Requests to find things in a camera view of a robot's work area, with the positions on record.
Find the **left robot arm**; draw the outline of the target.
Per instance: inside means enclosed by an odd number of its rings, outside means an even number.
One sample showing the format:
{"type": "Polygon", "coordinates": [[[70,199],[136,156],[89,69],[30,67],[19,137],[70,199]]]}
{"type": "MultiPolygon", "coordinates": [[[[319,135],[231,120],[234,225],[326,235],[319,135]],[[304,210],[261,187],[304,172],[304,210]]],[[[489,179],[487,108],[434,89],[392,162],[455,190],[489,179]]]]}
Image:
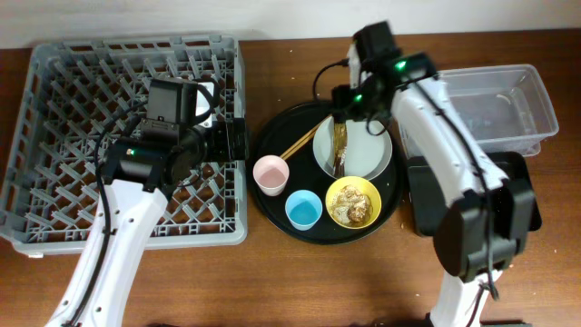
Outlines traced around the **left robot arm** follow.
{"type": "Polygon", "coordinates": [[[123,136],[96,159],[99,200],[89,236],[51,326],[119,326],[145,249],[237,245],[248,234],[243,164],[246,122],[233,118],[210,128],[143,120],[144,135],[123,136]],[[234,188],[224,192],[235,228],[228,235],[181,236],[152,241],[155,225],[175,191],[192,189],[192,171],[205,163],[229,164],[234,188]]]}

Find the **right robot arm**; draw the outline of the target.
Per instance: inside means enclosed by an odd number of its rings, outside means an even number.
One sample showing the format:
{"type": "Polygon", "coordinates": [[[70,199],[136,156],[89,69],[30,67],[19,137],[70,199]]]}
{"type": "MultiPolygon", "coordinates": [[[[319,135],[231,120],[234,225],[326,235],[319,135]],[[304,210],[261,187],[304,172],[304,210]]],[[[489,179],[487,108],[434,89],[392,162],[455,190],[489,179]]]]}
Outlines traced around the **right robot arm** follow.
{"type": "Polygon", "coordinates": [[[510,179],[481,149],[424,53],[359,54],[342,62],[350,82],[333,91],[338,112],[354,121],[392,118],[403,126],[435,174],[447,211],[432,237],[445,272],[434,326],[479,326],[496,282],[521,254],[536,197],[526,179],[510,179]]]}

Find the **yellow bowl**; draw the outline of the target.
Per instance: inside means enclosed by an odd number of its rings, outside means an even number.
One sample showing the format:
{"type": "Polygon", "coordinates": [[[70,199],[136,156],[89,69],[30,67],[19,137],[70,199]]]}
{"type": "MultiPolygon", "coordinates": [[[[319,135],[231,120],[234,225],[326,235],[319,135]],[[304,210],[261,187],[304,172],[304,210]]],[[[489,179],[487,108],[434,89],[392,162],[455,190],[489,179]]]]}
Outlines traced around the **yellow bowl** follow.
{"type": "Polygon", "coordinates": [[[382,200],[381,200],[380,193],[379,193],[378,189],[370,181],[368,181],[362,177],[347,176],[347,177],[342,177],[331,184],[330,188],[328,189],[328,191],[326,193],[325,207],[326,207],[327,213],[329,214],[330,218],[335,223],[337,223],[339,226],[347,228],[347,229],[351,229],[351,230],[358,230],[358,229],[363,229],[363,228],[371,226],[373,223],[375,223],[379,219],[379,214],[380,214],[381,209],[382,209],[382,200]],[[330,204],[331,204],[332,198],[341,188],[343,188],[346,185],[352,185],[352,186],[358,188],[362,193],[366,194],[370,198],[371,205],[372,205],[371,216],[370,216],[370,219],[366,223],[362,224],[361,226],[351,227],[348,225],[343,225],[343,224],[337,222],[330,215],[330,204]]]}

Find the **food scraps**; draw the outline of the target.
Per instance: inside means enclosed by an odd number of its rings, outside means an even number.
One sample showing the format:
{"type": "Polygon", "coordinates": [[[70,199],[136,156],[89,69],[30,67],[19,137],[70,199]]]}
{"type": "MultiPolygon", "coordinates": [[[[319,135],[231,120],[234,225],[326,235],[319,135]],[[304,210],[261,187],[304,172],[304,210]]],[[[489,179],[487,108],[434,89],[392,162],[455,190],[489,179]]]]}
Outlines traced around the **food scraps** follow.
{"type": "Polygon", "coordinates": [[[370,198],[352,185],[341,188],[330,204],[331,217],[351,227],[366,223],[370,219],[371,212],[370,198]]]}

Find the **pink cup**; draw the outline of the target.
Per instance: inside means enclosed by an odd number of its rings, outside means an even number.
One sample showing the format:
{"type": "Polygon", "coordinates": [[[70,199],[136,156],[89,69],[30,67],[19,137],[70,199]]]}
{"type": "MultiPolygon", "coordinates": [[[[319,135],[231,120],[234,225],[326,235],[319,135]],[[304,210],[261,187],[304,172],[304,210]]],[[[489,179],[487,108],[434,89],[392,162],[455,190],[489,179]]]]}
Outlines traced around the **pink cup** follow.
{"type": "Polygon", "coordinates": [[[290,168],[281,157],[265,155],[254,164],[252,175],[265,195],[277,196],[289,180],[290,168]]]}

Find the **gold snack wrapper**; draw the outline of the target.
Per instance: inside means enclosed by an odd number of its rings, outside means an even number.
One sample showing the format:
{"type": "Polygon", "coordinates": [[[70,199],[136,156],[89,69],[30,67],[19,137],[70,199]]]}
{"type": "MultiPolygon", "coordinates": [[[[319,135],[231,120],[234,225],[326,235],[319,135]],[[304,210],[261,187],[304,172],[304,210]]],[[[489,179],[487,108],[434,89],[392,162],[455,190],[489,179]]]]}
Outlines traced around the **gold snack wrapper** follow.
{"type": "Polygon", "coordinates": [[[333,124],[333,149],[334,149],[333,175],[337,179],[340,179],[345,175],[344,166],[347,145],[348,145],[348,133],[346,123],[335,122],[333,124]]]}

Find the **light blue cup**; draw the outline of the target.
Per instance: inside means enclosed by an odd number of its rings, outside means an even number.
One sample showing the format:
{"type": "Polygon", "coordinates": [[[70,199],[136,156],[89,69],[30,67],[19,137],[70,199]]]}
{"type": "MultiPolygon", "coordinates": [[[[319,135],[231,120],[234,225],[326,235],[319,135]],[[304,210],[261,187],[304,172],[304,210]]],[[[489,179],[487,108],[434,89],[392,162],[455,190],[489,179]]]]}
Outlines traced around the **light blue cup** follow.
{"type": "Polygon", "coordinates": [[[323,213],[322,201],[312,191],[299,190],[287,198],[285,213],[295,229],[307,231],[321,218],[323,213]]]}

